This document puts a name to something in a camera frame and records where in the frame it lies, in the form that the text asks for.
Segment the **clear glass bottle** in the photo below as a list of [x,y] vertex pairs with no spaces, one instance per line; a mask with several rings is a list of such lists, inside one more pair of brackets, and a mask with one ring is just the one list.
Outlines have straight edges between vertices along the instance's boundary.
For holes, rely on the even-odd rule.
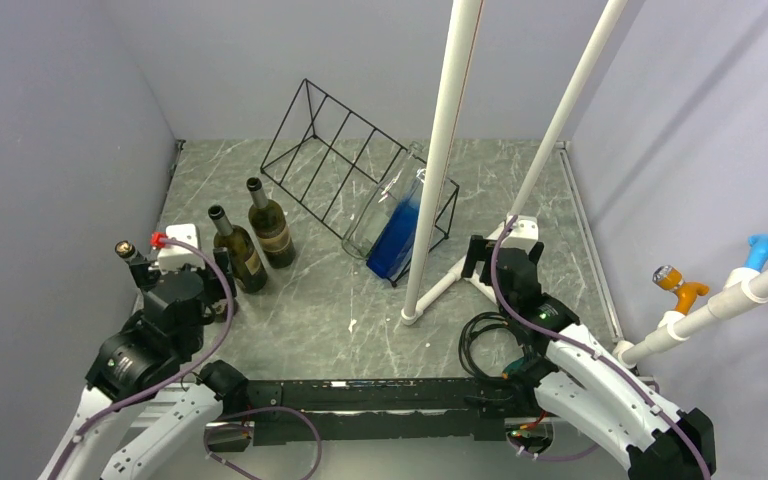
[[411,143],[407,148],[398,152],[398,156],[385,172],[382,180],[365,199],[354,215],[352,222],[342,239],[343,249],[352,257],[367,261],[376,239],[386,223],[389,208],[396,201],[388,199],[388,191],[399,178],[402,171],[425,168],[421,159],[424,146],[418,142]]

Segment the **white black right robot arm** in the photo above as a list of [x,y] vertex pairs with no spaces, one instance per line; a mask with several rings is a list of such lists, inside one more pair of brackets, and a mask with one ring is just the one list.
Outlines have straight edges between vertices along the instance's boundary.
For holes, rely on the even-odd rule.
[[[563,302],[544,292],[537,275],[543,245],[504,248],[474,235],[463,275],[478,274],[498,304],[463,327],[462,368],[480,385],[502,392],[480,395],[481,408],[515,407],[524,415],[551,414],[609,453],[630,479],[709,479],[716,471],[715,435],[699,409],[684,410],[640,380],[601,345]],[[473,343],[504,330],[522,351],[501,373],[484,372]]]

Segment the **blue square glass bottle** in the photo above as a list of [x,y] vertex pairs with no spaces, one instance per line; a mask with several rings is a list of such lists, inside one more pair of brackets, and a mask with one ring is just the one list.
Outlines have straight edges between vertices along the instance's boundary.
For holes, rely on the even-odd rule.
[[388,199],[395,200],[396,203],[393,208],[389,208],[386,223],[366,261],[367,267],[380,278],[393,276],[411,251],[425,184],[425,171],[422,167],[402,171],[388,191]]

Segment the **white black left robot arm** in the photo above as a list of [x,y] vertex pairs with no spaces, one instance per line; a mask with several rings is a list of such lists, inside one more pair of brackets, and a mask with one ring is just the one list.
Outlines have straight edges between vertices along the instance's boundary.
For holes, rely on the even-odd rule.
[[[213,415],[239,417],[247,406],[247,379],[223,361],[210,362],[225,337],[205,350],[204,328],[216,322],[215,305],[234,316],[232,256],[211,255],[161,237],[148,259],[128,241],[116,254],[128,265],[142,299],[119,332],[105,340],[86,375],[73,420],[41,476],[44,479],[143,478],[183,442],[186,433]],[[195,386],[175,407],[125,446],[119,444],[147,401],[190,372]]]

